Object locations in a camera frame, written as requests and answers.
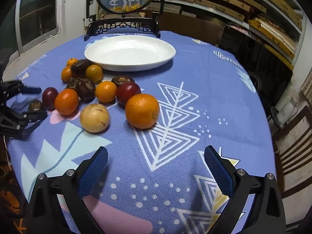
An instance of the oval plate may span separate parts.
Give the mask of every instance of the oval plate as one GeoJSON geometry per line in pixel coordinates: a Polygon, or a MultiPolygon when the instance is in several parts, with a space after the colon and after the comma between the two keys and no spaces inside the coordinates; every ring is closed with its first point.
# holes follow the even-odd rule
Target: oval plate
{"type": "Polygon", "coordinates": [[[85,50],[85,57],[111,71],[157,68],[176,54],[169,43],[152,37],[124,35],[99,40],[85,50]]]}

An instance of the white dot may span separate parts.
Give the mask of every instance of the white dot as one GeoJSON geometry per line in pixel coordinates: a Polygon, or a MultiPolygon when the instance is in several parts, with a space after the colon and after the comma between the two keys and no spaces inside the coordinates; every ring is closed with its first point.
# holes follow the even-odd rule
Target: white dot
{"type": "Polygon", "coordinates": [[[143,207],[143,204],[142,204],[142,202],[137,202],[136,206],[137,206],[138,208],[142,208],[142,207],[143,207]]]}

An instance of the potato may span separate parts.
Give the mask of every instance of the potato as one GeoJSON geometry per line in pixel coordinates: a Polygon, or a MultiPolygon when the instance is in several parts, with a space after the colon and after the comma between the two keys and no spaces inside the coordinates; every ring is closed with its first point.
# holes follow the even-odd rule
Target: potato
{"type": "Polygon", "coordinates": [[[90,104],[81,111],[80,123],[88,132],[98,133],[110,124],[110,114],[104,105],[90,104]]]}

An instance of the tangerine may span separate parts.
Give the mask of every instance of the tangerine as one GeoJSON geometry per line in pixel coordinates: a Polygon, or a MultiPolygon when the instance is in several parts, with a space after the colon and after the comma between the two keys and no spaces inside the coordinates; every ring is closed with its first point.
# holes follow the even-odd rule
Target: tangerine
{"type": "Polygon", "coordinates": [[[62,115],[72,114],[78,107],[78,94],[73,89],[62,90],[54,101],[55,109],[62,115]]]}
{"type": "Polygon", "coordinates": [[[112,102],[116,97],[117,86],[111,81],[104,81],[96,86],[96,97],[102,103],[112,102]]]}
{"type": "Polygon", "coordinates": [[[127,121],[138,129],[147,129],[153,126],[160,112],[158,100],[148,94],[136,94],[131,97],[125,106],[127,121]]]}
{"type": "Polygon", "coordinates": [[[91,65],[85,71],[85,76],[95,83],[102,81],[103,70],[99,65],[91,65]]]}
{"type": "Polygon", "coordinates": [[[75,62],[77,62],[78,60],[76,58],[70,58],[67,63],[66,66],[71,66],[73,65],[75,62]]]}
{"type": "Polygon", "coordinates": [[[72,77],[71,75],[71,67],[65,67],[62,71],[60,78],[64,83],[68,83],[69,79],[72,77]]]}

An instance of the blue tablecloth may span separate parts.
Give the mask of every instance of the blue tablecloth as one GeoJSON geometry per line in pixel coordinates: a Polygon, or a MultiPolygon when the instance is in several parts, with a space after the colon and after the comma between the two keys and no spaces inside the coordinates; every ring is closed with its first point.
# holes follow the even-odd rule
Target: blue tablecloth
{"type": "MultiPolygon", "coordinates": [[[[69,58],[84,58],[91,43],[114,34],[69,41],[41,56],[19,78],[28,86],[61,91],[69,58]]],[[[236,168],[249,174],[275,174],[266,116],[255,88],[235,57],[199,40],[161,32],[175,47],[173,60],[150,71],[129,73],[143,93],[152,94],[161,113],[155,128],[134,129],[117,104],[107,106],[111,124],[105,133],[83,131],[79,112],[63,117],[53,111],[28,126],[22,140],[11,139],[10,156],[29,200],[39,173],[62,175],[88,159],[99,146],[109,153],[107,167],[85,204],[107,234],[206,233],[228,201],[203,159],[212,145],[236,168]]],[[[104,80],[116,73],[106,71],[104,80]]],[[[9,103],[22,112],[41,95],[18,95],[9,103]]],[[[248,199],[234,233],[241,230],[252,203],[248,199]]],[[[63,198],[64,214],[78,232],[63,198]]]]}

